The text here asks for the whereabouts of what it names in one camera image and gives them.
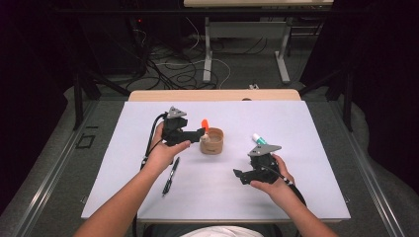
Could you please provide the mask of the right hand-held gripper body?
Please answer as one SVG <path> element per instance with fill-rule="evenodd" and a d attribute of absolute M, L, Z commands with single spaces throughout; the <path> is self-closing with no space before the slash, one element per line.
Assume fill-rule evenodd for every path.
<path fill-rule="evenodd" d="M 274 151 L 280 150 L 279 145 L 256 145 L 249 153 L 251 171 L 244 172 L 243 178 L 251 181 L 273 184 L 280 177 L 278 163 L 273 157 Z"/>

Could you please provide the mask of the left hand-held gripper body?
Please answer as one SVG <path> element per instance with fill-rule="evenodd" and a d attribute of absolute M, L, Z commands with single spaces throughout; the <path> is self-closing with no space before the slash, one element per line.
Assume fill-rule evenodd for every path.
<path fill-rule="evenodd" d="M 183 128 L 188 124 L 185 119 L 186 113 L 171 107 L 163 121 L 162 138 L 168 146 L 179 144 L 189 140 L 195 142 L 195 134 L 192 131 L 184 131 Z"/>

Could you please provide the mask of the brown pen holder cup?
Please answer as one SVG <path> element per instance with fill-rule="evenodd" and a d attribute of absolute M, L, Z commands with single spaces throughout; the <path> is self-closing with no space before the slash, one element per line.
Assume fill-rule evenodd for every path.
<path fill-rule="evenodd" d="M 217 155 L 222 152 L 223 148 L 223 131 L 216 127 L 210 127 L 209 130 L 201 137 L 201 152 L 207 155 Z"/>

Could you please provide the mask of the black pen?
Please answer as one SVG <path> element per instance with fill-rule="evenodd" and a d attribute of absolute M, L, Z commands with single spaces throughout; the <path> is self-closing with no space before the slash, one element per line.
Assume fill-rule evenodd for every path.
<path fill-rule="evenodd" d="M 172 169 L 170 171 L 169 178 L 168 178 L 168 180 L 167 180 L 167 182 L 165 184 L 165 187 L 164 187 L 164 189 L 162 191 L 162 196 L 163 197 L 165 197 L 170 192 L 170 189 L 171 189 L 171 186 L 172 186 L 172 183 L 173 183 L 173 178 L 175 176 L 175 173 L 177 171 L 177 168 L 179 166 L 179 163 L 180 163 L 180 157 L 177 157 L 176 160 L 175 160 L 175 162 L 174 162 L 174 164 L 173 164 L 173 167 L 172 167 Z"/>

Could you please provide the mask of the person's right hand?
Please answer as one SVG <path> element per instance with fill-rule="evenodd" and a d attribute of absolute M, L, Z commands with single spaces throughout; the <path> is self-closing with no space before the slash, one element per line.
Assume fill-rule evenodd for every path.
<path fill-rule="evenodd" d="M 288 180 L 293 181 L 293 176 L 288 172 L 284 160 L 276 154 L 274 154 L 273 157 L 278 163 L 280 174 Z M 293 191 L 283 180 L 276 180 L 273 184 L 252 181 L 250 185 L 253 188 L 266 193 L 277 205 L 282 205 L 293 197 Z"/>

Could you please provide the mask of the person's left hand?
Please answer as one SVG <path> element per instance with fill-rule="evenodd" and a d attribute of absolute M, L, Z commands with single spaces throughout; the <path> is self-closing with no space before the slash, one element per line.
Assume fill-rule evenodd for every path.
<path fill-rule="evenodd" d="M 179 144 L 168 146 L 162 139 L 163 123 L 160 122 L 154 132 L 151 140 L 151 151 L 147 156 L 145 165 L 141 168 L 141 172 L 159 176 L 172 162 L 174 157 L 180 152 L 190 147 L 189 140 Z"/>

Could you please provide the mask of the person's white shirt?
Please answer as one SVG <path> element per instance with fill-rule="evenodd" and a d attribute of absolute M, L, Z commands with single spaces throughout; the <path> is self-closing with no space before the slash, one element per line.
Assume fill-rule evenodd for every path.
<path fill-rule="evenodd" d="M 210 226 L 191 231 L 181 237 L 263 237 L 263 235 L 238 226 Z"/>

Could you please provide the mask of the black computer tower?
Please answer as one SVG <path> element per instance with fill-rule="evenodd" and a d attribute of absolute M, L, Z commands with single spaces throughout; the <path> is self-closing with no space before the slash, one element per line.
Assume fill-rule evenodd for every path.
<path fill-rule="evenodd" d="M 146 72 L 147 60 L 147 34 L 141 29 L 141 20 L 135 17 L 127 17 L 126 23 L 130 34 L 134 56 L 137 58 L 137 76 L 142 77 Z"/>

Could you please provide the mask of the black metal stand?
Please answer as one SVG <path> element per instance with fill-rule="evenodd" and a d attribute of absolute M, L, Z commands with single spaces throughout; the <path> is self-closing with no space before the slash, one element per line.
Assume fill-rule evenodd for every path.
<path fill-rule="evenodd" d="M 123 96 L 130 95 L 130 91 L 128 89 L 124 89 L 123 87 L 90 69 L 77 69 L 73 75 L 75 106 L 74 130 L 78 129 L 84 120 L 83 94 L 86 94 L 90 100 L 99 100 L 102 96 L 97 83 L 103 84 Z"/>
<path fill-rule="evenodd" d="M 329 84 L 329 88 L 325 94 L 326 99 L 328 101 L 337 101 L 340 95 L 343 95 L 342 120 L 347 129 L 353 131 L 351 119 L 353 82 L 354 73 L 351 69 L 338 69 L 314 81 L 312 84 L 304 86 L 298 93 L 302 97 L 320 86 Z"/>

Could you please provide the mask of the white desk with metal legs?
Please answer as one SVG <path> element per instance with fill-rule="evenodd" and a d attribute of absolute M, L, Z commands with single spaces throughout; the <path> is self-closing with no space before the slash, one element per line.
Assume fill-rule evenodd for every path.
<path fill-rule="evenodd" d="M 330 7 L 334 0 L 184 0 L 184 6 L 193 10 L 315 10 L 317 7 Z M 206 58 L 204 65 L 203 81 L 211 78 L 212 39 L 279 39 L 281 47 L 275 52 L 275 57 L 280 72 L 280 78 L 285 84 L 291 82 L 284 57 L 291 37 L 293 17 L 283 17 L 281 21 L 245 20 L 220 22 L 205 17 L 205 43 Z"/>

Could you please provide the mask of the black horizontal bar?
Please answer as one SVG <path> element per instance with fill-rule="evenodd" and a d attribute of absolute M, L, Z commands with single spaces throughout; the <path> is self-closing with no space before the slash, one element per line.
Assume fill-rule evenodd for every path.
<path fill-rule="evenodd" d="M 61 15 L 136 15 L 136 16 L 347 16 L 363 15 L 365 10 L 293 10 L 293 9 L 180 9 L 180 10 L 88 10 L 54 9 Z"/>

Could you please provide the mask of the black curtain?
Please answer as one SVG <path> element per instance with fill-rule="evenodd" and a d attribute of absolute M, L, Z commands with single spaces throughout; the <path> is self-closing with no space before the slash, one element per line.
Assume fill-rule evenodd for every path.
<path fill-rule="evenodd" d="M 419 0 L 334 0 L 300 77 L 311 86 L 354 57 L 353 102 L 368 151 L 419 195 Z"/>
<path fill-rule="evenodd" d="M 71 86 L 45 0 L 0 0 L 0 214 L 66 109 Z"/>

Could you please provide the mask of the aluminium floor rail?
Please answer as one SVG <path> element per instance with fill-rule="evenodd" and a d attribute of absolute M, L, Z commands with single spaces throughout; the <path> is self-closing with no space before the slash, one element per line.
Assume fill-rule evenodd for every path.
<path fill-rule="evenodd" d="M 98 102 L 87 102 L 81 125 L 73 129 L 75 109 L 68 106 L 48 139 L 36 164 L 17 193 L 20 216 L 12 237 L 29 237 L 69 161 L 82 128 L 95 112 Z"/>
<path fill-rule="evenodd" d="M 395 217 L 386 195 L 378 183 L 376 172 L 374 171 L 370 161 L 367 159 L 367 156 L 356 139 L 355 134 L 350 131 L 343 122 L 343 112 L 340 109 L 339 103 L 330 102 L 329 105 L 334 117 L 337 119 L 341 129 L 349 141 L 350 146 L 352 147 L 355 156 L 355 163 L 361 173 L 363 181 L 370 193 L 372 201 L 389 237 L 405 237 L 405 233 Z"/>

